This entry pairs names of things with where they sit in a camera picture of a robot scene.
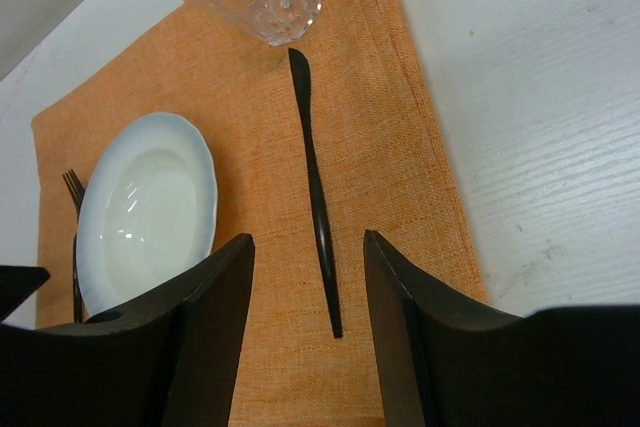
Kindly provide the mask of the black plastic knife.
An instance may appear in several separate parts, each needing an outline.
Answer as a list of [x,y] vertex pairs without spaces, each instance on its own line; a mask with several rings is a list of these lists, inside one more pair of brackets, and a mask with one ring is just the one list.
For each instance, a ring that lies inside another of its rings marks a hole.
[[335,257],[327,206],[312,138],[311,71],[309,62],[301,51],[289,48],[288,58],[302,128],[312,223],[322,283],[332,335],[335,339],[341,339],[343,337],[343,326],[340,313]]

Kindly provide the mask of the orange cloth napkin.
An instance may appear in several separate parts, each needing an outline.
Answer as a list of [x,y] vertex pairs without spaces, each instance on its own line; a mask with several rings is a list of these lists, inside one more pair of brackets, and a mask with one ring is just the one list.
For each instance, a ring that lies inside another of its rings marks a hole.
[[383,409],[363,236],[486,297],[440,128],[400,0],[322,0],[298,42],[312,76],[312,128],[336,258],[344,336],[332,336],[313,235],[285,47],[187,4],[32,123],[40,180],[38,262],[50,281],[36,323],[72,318],[75,211],[62,175],[87,179],[116,134],[153,111],[205,137],[219,186],[216,244],[256,245],[230,422],[379,426]]

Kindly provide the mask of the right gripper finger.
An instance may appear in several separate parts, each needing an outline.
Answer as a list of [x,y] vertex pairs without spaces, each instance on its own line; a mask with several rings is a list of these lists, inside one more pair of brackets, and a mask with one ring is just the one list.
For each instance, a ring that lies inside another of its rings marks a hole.
[[639,309],[557,307],[518,317],[364,235],[369,315],[390,426],[635,426]]

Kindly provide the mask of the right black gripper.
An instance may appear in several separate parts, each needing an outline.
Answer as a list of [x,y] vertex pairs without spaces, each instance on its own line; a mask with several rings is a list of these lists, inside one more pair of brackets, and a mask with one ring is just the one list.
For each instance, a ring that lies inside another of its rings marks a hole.
[[[252,290],[240,234],[182,274],[82,323],[1,327],[5,426],[224,426]],[[6,320],[50,278],[0,267]]]

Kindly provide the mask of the clear plastic plate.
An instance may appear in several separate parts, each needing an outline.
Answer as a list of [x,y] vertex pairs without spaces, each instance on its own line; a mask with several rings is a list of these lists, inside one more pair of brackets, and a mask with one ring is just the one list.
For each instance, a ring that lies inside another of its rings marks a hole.
[[91,316],[182,274],[211,252],[218,186],[200,131],[167,112],[126,126],[100,157],[77,226],[79,288]]

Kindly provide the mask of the black plastic fork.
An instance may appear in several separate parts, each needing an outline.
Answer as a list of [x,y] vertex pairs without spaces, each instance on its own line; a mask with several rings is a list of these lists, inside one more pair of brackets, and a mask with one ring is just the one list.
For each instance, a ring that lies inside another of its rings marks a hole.
[[[74,204],[76,219],[79,219],[85,188],[73,169],[63,174],[63,180]],[[74,236],[72,248],[73,320],[75,323],[81,323],[83,321],[83,302],[78,280],[76,247],[77,236]]]

